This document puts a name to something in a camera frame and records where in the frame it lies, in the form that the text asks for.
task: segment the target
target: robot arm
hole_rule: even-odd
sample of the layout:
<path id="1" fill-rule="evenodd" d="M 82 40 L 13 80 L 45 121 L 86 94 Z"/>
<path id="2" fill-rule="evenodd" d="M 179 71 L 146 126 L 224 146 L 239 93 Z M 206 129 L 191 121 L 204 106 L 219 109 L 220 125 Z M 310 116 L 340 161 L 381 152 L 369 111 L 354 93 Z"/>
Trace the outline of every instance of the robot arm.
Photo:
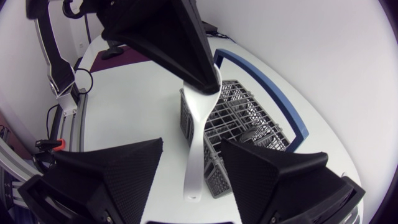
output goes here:
<path id="1" fill-rule="evenodd" d="M 104 25 L 103 39 L 127 44 L 205 94 L 220 89 L 194 0 L 84 0 L 77 14 L 71 2 L 64 0 L 63 13 L 78 19 L 95 12 Z M 27 0 L 26 7 L 27 17 L 37 19 L 44 54 L 51 64 L 49 78 L 60 95 L 73 85 L 74 74 L 57 49 L 48 0 Z"/>

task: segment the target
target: dish rack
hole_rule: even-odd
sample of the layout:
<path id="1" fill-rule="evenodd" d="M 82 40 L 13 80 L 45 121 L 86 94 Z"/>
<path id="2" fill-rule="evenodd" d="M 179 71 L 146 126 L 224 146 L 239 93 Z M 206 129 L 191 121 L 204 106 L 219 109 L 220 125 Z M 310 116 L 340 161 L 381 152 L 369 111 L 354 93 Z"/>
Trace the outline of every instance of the dish rack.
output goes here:
<path id="1" fill-rule="evenodd" d="M 221 139 L 248 142 L 271 149 L 294 152 L 309 133 L 300 115 L 281 90 L 258 68 L 242 57 L 225 49 L 216 49 L 214 63 L 221 68 L 228 59 L 247 72 L 274 100 L 295 133 L 289 142 L 282 129 L 266 113 L 254 96 L 238 81 L 223 81 L 220 98 L 209 115 L 205 126 L 204 161 L 205 180 L 214 198 L 232 192 L 221 154 Z M 193 123 L 189 108 L 181 92 L 180 126 L 189 145 L 193 137 Z"/>
<path id="2" fill-rule="evenodd" d="M 191 145 L 193 123 L 181 92 L 180 126 Z M 244 133 L 251 132 L 246 139 Z M 284 151 L 290 144 L 282 128 L 272 120 L 254 96 L 237 80 L 225 80 L 220 98 L 207 119 L 204 135 L 205 180 L 214 198 L 232 192 L 221 154 L 221 139 L 244 141 Z"/>

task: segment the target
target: screw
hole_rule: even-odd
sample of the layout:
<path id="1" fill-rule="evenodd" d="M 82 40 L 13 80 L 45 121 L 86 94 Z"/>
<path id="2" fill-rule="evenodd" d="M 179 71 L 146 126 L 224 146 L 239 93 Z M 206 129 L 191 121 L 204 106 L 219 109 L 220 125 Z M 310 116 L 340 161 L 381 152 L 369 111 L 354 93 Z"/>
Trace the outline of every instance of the screw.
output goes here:
<path id="1" fill-rule="evenodd" d="M 113 223 L 113 220 L 112 220 L 111 217 L 106 217 L 106 222 L 109 223 L 109 224 L 111 224 L 111 223 Z"/>

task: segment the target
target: black textured surface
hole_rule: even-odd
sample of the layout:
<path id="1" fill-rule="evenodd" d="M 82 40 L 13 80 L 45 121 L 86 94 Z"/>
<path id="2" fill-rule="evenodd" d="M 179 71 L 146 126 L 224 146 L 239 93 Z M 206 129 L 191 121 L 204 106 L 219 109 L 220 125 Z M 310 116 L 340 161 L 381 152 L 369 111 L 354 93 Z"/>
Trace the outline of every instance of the black textured surface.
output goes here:
<path id="1" fill-rule="evenodd" d="M 162 140 L 153 150 L 141 150 L 110 164 L 104 181 L 125 223 L 140 223 L 162 153 Z"/>
<path id="2" fill-rule="evenodd" d="M 277 168 L 229 141 L 222 141 L 221 151 L 242 222 L 258 223 L 275 188 Z"/>

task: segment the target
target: black cable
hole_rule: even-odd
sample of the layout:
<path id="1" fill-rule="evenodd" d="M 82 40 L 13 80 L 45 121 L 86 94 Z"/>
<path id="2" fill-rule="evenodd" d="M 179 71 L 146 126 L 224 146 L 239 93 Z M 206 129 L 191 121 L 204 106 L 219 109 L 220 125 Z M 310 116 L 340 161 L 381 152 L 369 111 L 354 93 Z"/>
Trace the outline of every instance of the black cable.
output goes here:
<path id="1" fill-rule="evenodd" d="M 85 14 L 85 24 L 86 24 L 86 32 L 87 32 L 88 43 L 91 44 L 91 36 L 90 36 L 90 30 L 88 28 L 87 14 Z"/>
<path id="2" fill-rule="evenodd" d="M 91 78 L 91 86 L 90 86 L 90 89 L 88 89 L 88 91 L 85 92 L 85 93 L 79 93 L 79 95 L 86 95 L 86 94 L 89 93 L 89 92 L 91 91 L 91 89 L 93 88 L 93 85 L 94 85 L 93 75 L 91 74 L 91 72 L 89 72 L 89 71 L 88 71 L 87 69 L 85 69 L 85 68 L 76 68 L 76 70 L 82 70 L 82 71 L 87 72 L 87 73 L 89 74 L 90 78 Z"/>
<path id="3" fill-rule="evenodd" d="M 47 138 L 50 140 L 50 134 L 49 134 L 49 116 L 50 116 L 50 111 L 57 107 L 58 105 L 54 105 L 50 107 L 50 109 L 47 111 L 47 119 L 45 120 L 45 127 L 47 128 Z"/>
<path id="4" fill-rule="evenodd" d="M 232 40 L 232 42 L 234 42 L 236 44 L 235 40 L 233 40 L 232 38 L 228 37 L 225 34 L 220 34 L 217 31 L 206 32 L 206 36 L 207 37 L 218 37 L 218 38 L 222 38 L 222 39 L 229 39 L 229 40 Z"/>

